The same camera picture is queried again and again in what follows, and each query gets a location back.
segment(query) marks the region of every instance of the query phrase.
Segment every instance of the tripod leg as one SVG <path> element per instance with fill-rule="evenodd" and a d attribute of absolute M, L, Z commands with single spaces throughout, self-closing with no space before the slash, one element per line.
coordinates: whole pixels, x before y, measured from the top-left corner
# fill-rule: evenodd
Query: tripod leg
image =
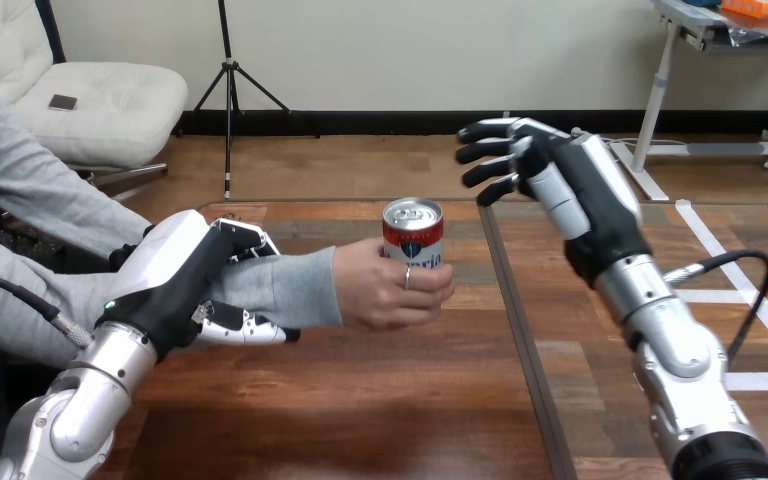
<path fill-rule="evenodd" d="M 255 87 L 257 87 L 257 89 L 258 89 L 258 90 L 260 90 L 261 92 L 263 92 L 263 94 L 264 94 L 264 95 L 266 95 L 267 97 L 269 97 L 269 99 L 270 99 L 270 100 L 272 100 L 273 102 L 275 102 L 275 104 L 276 104 L 276 105 L 278 105 L 279 107 L 281 107 L 281 109 L 282 109 L 282 110 L 284 110 L 284 113 L 286 113 L 286 114 L 287 114 L 287 116 L 288 116 L 288 117 L 290 117 L 290 120 L 292 120 L 292 119 L 293 119 L 293 112 L 292 112 L 292 111 L 291 111 L 291 110 L 290 110 L 290 109 L 289 109 L 289 108 L 288 108 L 286 105 L 284 105 L 283 103 L 281 103 L 281 100 L 278 100 L 278 98 L 276 98 L 276 97 L 275 97 L 275 95 L 272 95 L 271 93 L 269 93 L 269 90 L 267 90 L 266 88 L 264 88 L 264 87 L 263 87 L 261 84 L 257 83 L 257 80 L 255 80 L 254 78 L 252 78 L 252 76 L 251 76 L 251 75 L 249 75 L 248 73 L 246 73 L 246 71 L 245 71 L 245 70 L 243 70 L 243 69 L 242 69 L 242 67 L 240 67 L 239 65 L 237 65 L 237 71 L 238 71 L 238 72 L 240 72 L 240 75 L 242 75 L 242 76 L 246 77 L 246 80 L 248 80 L 249 82 L 251 82 L 251 84 L 252 84 L 252 85 L 254 85 Z M 309 124 L 308 124 L 308 123 L 307 123 L 307 122 L 304 120 L 304 118 L 303 118 L 303 117 L 299 117 L 299 123 L 301 123 L 301 124 L 302 124 L 302 128 L 303 128 L 304 130 L 306 130 L 306 131 L 308 131 L 308 132 L 311 132 L 311 133 L 312 133 L 312 134 L 313 134 L 313 135 L 314 135 L 316 138 L 319 138 L 319 132 L 317 132 L 317 131 L 316 131 L 316 128 L 314 128 L 313 126 L 309 125 Z"/>
<path fill-rule="evenodd" d="M 210 96 L 211 93 L 213 93 L 213 89 L 216 88 L 216 84 L 219 83 L 219 79 L 222 78 L 222 75 L 225 74 L 225 67 L 222 67 L 222 70 L 219 70 L 219 74 L 216 75 L 216 78 L 213 79 L 213 83 L 210 84 L 210 87 L 207 89 L 206 92 L 204 92 L 204 96 L 201 97 L 201 100 L 199 100 L 198 105 L 196 105 L 196 108 L 193 109 L 193 113 L 198 112 L 201 110 L 201 106 L 204 105 L 205 100 L 207 100 L 207 97 Z"/>
<path fill-rule="evenodd" d="M 234 79 L 234 71 L 229 70 L 228 76 L 231 77 L 231 103 L 234 104 L 234 121 L 231 124 L 231 131 L 237 131 L 237 122 L 240 121 L 240 104 L 237 101 L 237 81 Z M 234 137 L 231 137 L 231 143 L 234 143 Z"/>
<path fill-rule="evenodd" d="M 225 200 L 231 198 L 231 82 L 234 80 L 234 72 L 228 72 L 225 113 L 227 124 L 225 130 Z"/>
<path fill-rule="evenodd" d="M 240 103 L 237 100 L 237 81 L 234 80 L 234 72 L 228 72 L 231 75 L 231 101 L 234 103 L 234 115 L 239 118 L 240 116 Z"/>

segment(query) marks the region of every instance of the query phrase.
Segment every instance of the wooden table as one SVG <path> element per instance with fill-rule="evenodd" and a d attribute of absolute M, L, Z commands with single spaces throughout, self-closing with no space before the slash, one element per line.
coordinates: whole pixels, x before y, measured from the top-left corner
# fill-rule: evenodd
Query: wooden table
<path fill-rule="evenodd" d="M 380 236 L 385 205 L 202 213 L 260 224 L 282 253 L 301 254 Z M 458 289 L 440 321 L 173 355 L 141 389 L 97 478 L 551 478 L 478 210 L 443 209 Z"/>

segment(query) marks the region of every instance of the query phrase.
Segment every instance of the person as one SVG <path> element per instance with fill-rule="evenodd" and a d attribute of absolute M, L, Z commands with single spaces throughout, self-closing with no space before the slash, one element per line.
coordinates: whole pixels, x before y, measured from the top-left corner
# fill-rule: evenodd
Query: person
<path fill-rule="evenodd" d="M 149 222 L 109 199 L 26 131 L 0 101 L 0 207 L 35 229 L 106 259 L 136 245 Z M 430 322 L 454 292 L 450 265 L 413 269 L 382 258 L 368 239 L 309 255 L 229 265 L 206 295 L 264 315 L 279 326 L 385 330 Z M 113 273 L 66 275 L 0 244 L 0 278 L 45 298 L 92 330 L 109 300 Z M 0 290 L 0 351 L 63 368 L 75 347 L 37 314 Z"/>

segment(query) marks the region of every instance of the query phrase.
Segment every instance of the human hand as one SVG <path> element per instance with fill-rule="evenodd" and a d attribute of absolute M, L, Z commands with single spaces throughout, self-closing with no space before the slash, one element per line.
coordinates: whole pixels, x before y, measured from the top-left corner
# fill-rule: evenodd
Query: human hand
<path fill-rule="evenodd" d="M 392 330 L 436 320 L 440 307 L 455 292 L 451 265 L 429 270 L 384 258 L 384 239 L 373 238 L 337 247 L 334 288 L 343 324 L 362 330 Z"/>

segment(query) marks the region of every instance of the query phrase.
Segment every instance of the gray sleeve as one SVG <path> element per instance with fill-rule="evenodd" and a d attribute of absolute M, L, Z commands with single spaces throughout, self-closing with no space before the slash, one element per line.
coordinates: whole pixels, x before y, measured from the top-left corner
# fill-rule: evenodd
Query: gray sleeve
<path fill-rule="evenodd" d="M 92 330 L 113 274 L 57 275 L 0 245 L 0 278 L 43 297 Z M 0 349 L 55 367 L 65 366 L 77 352 L 35 311 L 1 289 Z"/>
<path fill-rule="evenodd" d="M 139 242 L 149 225 L 43 148 L 1 99 L 0 207 L 104 258 L 125 243 Z"/>
<path fill-rule="evenodd" d="M 331 265 L 334 249 L 266 257 L 229 267 L 209 297 L 286 327 L 341 325 Z M 114 274 L 58 275 L 0 245 L 0 278 L 21 285 L 92 330 Z M 0 290 L 0 349 L 64 367 L 77 350 L 36 312 Z"/>
<path fill-rule="evenodd" d="M 232 265 L 209 298 L 261 314 L 282 327 L 340 326 L 332 276 L 334 250 Z"/>

